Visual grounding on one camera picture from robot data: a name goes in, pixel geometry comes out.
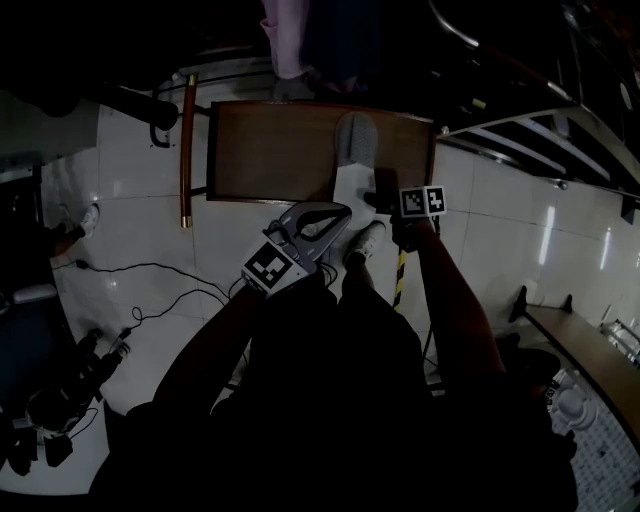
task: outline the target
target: hand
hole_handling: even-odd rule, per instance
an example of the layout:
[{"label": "hand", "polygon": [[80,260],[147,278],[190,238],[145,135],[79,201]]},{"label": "hand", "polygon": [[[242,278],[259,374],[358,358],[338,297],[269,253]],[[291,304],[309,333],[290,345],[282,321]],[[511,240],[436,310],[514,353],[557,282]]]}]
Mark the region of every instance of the hand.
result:
[{"label": "hand", "polygon": [[428,218],[419,220],[391,217],[393,226],[393,242],[405,252],[413,252],[417,248],[418,240],[426,234],[433,233],[433,226]]}]

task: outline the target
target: metal rod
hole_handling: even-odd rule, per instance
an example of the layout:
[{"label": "metal rod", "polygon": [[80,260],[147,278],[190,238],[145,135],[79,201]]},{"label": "metal rod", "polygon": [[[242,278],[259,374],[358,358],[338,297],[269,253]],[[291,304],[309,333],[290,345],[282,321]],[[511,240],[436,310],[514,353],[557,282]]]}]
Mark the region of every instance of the metal rod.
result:
[{"label": "metal rod", "polygon": [[191,222],[191,143],[195,114],[198,75],[189,75],[182,107],[182,137],[180,141],[180,225],[190,228]]}]

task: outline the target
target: electrical cord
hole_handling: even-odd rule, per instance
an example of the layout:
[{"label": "electrical cord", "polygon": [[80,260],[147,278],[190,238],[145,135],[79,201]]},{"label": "electrical cord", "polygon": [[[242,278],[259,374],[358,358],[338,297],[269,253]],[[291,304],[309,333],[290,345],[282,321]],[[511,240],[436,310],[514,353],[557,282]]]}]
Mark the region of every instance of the electrical cord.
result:
[{"label": "electrical cord", "polygon": [[194,290],[190,290],[190,291],[180,295],[175,301],[173,301],[173,304],[171,304],[171,306],[169,306],[167,309],[165,309],[162,313],[158,313],[157,315],[146,315],[146,316],[143,316],[142,315],[142,310],[138,306],[134,306],[133,309],[131,310],[131,316],[138,323],[136,325],[134,325],[133,327],[131,327],[130,329],[131,330],[137,329],[138,327],[140,327],[140,325],[142,325],[142,322],[144,322],[145,320],[148,320],[150,318],[160,318],[161,316],[166,315],[169,311],[171,311],[175,307],[175,305],[178,303],[178,301],[180,301],[180,299],[182,299],[183,297],[186,297],[187,295],[191,295],[192,293],[196,293],[196,292],[200,292],[200,293],[204,293],[205,295],[209,295],[210,297],[213,297],[214,299],[216,299],[220,304],[222,304],[222,307],[225,306],[225,303],[222,302],[222,300],[220,300],[220,297],[218,297],[218,296],[214,295],[213,293],[208,292],[206,290],[201,290],[200,288],[195,288]]},{"label": "electrical cord", "polygon": [[191,197],[199,196],[200,194],[206,194],[206,193],[207,193],[207,187],[192,188],[189,191],[189,195]]},{"label": "electrical cord", "polygon": [[424,343],[424,350],[422,351],[422,359],[429,361],[433,366],[440,369],[440,367],[434,363],[431,359],[427,357],[427,350],[429,350],[429,345],[431,344],[431,335],[433,334],[433,326],[429,326],[429,334],[427,335],[427,341]]},{"label": "electrical cord", "polygon": [[82,434],[82,432],[84,432],[85,430],[87,430],[91,424],[93,423],[93,420],[96,419],[96,416],[98,415],[98,413],[100,412],[98,409],[96,409],[95,407],[89,407],[86,412],[89,411],[96,411],[95,414],[93,415],[93,418],[91,418],[91,421],[82,429],[80,429],[78,432],[76,432],[75,434],[73,434],[71,437],[69,437],[69,439],[73,439],[74,437],[76,437],[78,434]]},{"label": "electrical cord", "polygon": [[238,279],[236,279],[236,280],[233,282],[233,284],[229,287],[229,294],[227,295],[227,297],[228,297],[229,299],[231,299],[231,290],[233,290],[233,287],[234,287],[235,285],[237,285],[237,284],[238,284],[240,281],[242,281],[242,280],[243,280],[243,279],[242,279],[241,277],[239,277],[239,278],[238,278]]},{"label": "electrical cord", "polygon": [[58,270],[60,268],[64,268],[64,267],[68,267],[70,265],[74,265],[76,267],[78,267],[79,269],[82,270],[91,270],[93,272],[106,272],[108,274],[113,274],[115,272],[124,272],[125,270],[131,270],[134,268],[138,268],[138,267],[158,267],[158,268],[162,268],[165,270],[173,270],[174,272],[183,275],[185,277],[190,277],[192,279],[195,279],[196,281],[199,281],[203,284],[207,284],[209,286],[213,286],[216,290],[218,290],[225,298],[229,299],[229,295],[227,293],[225,293],[225,291],[220,288],[220,286],[218,286],[215,283],[211,283],[209,281],[207,281],[206,279],[202,279],[200,277],[194,276],[193,274],[189,274],[188,272],[185,272],[183,270],[180,270],[178,268],[172,267],[171,265],[163,265],[161,263],[154,263],[154,262],[148,262],[148,263],[136,263],[135,265],[129,265],[128,267],[122,267],[122,268],[114,268],[114,269],[106,269],[106,268],[95,268],[92,267],[91,265],[89,265],[86,261],[84,260],[74,260],[70,263],[67,263],[66,265],[60,265],[59,267],[55,267],[52,270]]},{"label": "electrical cord", "polygon": [[67,263],[66,265],[60,265],[59,267],[54,267],[54,268],[52,268],[51,270],[52,270],[52,271],[53,271],[53,270],[59,270],[59,269],[61,269],[61,268],[64,268],[64,267],[70,267],[71,265],[75,265],[75,264],[76,264],[76,260],[71,261],[71,262]]},{"label": "electrical cord", "polygon": [[[324,262],[320,263],[320,268],[322,268],[322,270],[324,272],[326,272],[327,275],[329,276],[329,284],[327,285],[327,288],[328,288],[333,283],[335,283],[336,280],[338,279],[338,271],[336,270],[336,268],[334,266],[329,265],[328,263],[324,263]],[[335,277],[331,274],[331,271],[329,269],[331,269],[333,272],[335,272],[335,274],[336,274]]]},{"label": "electrical cord", "polygon": [[[129,329],[128,327],[127,327],[127,329],[129,330],[129,333],[127,334],[127,336],[129,336],[129,334],[131,334],[131,329]],[[107,352],[107,354],[111,354],[111,351],[113,350],[113,347],[115,347],[115,346],[116,346],[116,343],[118,343],[118,340],[120,339],[120,336],[122,336],[122,335],[123,335],[123,333],[124,333],[125,331],[127,331],[127,329],[125,329],[125,330],[124,330],[124,331],[122,331],[120,334],[118,334],[118,337],[117,337],[115,340],[113,340],[113,343],[112,343],[112,344],[111,344],[111,346],[109,347],[109,351]]]}]

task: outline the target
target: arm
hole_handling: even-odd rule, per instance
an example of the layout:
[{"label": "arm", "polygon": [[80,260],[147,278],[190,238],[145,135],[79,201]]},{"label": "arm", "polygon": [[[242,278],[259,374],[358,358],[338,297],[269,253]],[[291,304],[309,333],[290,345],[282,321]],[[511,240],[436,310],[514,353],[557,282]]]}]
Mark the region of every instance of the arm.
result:
[{"label": "arm", "polygon": [[160,382],[154,402],[188,402],[209,414],[253,335],[262,294],[243,287],[198,331]]},{"label": "arm", "polygon": [[459,379],[505,371],[484,311],[431,222],[423,220],[407,231],[420,257],[443,377]]}]

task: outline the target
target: wooden board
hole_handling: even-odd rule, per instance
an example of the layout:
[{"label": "wooden board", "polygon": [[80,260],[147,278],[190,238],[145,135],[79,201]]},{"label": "wooden board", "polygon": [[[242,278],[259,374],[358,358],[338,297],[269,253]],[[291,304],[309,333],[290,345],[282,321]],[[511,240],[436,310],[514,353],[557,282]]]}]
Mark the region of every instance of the wooden board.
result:
[{"label": "wooden board", "polygon": [[526,316],[575,364],[640,447],[640,370],[576,313],[527,306]]},{"label": "wooden board", "polygon": [[354,110],[378,129],[376,168],[395,169],[400,187],[430,181],[434,139],[424,120],[321,103],[213,103],[207,199],[331,200],[335,127]]}]

